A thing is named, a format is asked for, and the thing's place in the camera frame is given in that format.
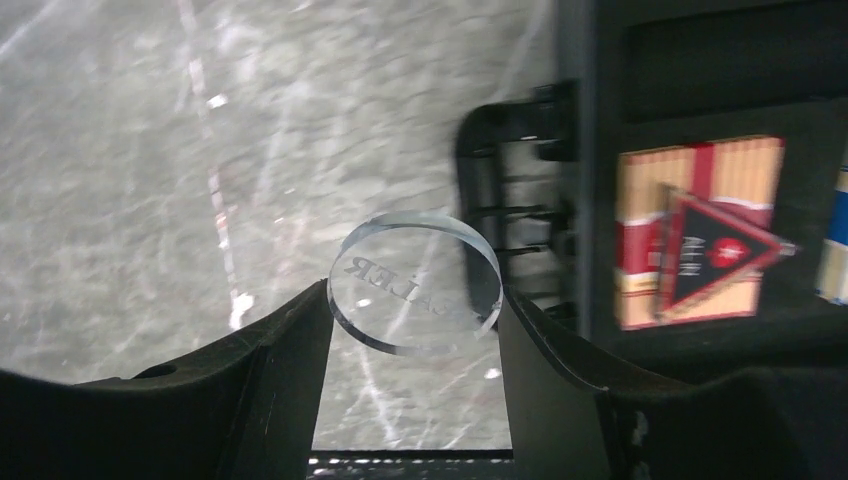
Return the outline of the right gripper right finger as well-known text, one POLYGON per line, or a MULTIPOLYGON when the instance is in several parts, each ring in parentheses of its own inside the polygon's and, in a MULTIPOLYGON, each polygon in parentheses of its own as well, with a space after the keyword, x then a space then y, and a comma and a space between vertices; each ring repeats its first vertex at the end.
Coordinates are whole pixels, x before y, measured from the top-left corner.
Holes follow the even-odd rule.
POLYGON ((746 368, 701 385, 642 369, 512 288, 498 321, 521 479, 843 479, 847 370, 746 368))

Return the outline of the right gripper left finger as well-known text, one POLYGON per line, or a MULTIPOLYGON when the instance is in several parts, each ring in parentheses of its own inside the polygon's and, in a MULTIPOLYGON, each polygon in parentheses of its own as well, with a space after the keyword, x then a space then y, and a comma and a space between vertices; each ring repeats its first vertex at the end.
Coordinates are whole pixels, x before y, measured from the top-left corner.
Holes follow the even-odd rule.
POLYGON ((302 479, 333 316, 325 281, 130 379, 1 375, 5 479, 302 479))

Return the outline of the red triangular dealer button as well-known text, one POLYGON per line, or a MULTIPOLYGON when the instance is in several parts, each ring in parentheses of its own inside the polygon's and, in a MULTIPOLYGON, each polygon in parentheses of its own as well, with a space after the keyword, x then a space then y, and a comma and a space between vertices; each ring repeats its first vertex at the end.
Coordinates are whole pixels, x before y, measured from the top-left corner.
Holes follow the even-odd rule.
POLYGON ((767 229, 667 185, 653 318, 669 323, 797 252, 767 229))

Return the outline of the clear round dealer button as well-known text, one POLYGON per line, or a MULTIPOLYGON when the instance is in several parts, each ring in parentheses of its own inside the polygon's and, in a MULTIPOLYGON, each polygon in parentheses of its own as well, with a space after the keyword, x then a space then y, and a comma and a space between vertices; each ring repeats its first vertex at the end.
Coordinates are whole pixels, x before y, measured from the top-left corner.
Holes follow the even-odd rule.
POLYGON ((436 211, 377 215, 341 242, 326 282, 337 323, 383 353, 452 354, 493 328, 503 305, 494 249, 436 211))

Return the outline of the black poker set case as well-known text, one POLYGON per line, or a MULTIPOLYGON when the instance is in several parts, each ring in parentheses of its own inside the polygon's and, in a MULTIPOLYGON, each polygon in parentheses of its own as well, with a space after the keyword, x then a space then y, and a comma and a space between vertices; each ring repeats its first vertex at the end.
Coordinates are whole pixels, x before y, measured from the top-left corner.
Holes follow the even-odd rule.
POLYGON ((685 379, 743 365, 843 366, 847 311, 816 298, 819 256, 847 155, 843 1, 559 1, 555 84, 491 103, 454 147, 460 215, 492 244, 506 282, 506 144, 534 140, 560 171, 555 318, 613 354, 685 379), (786 141, 774 228, 800 251, 765 276, 751 319, 627 332, 613 316, 619 154, 752 134, 786 141))

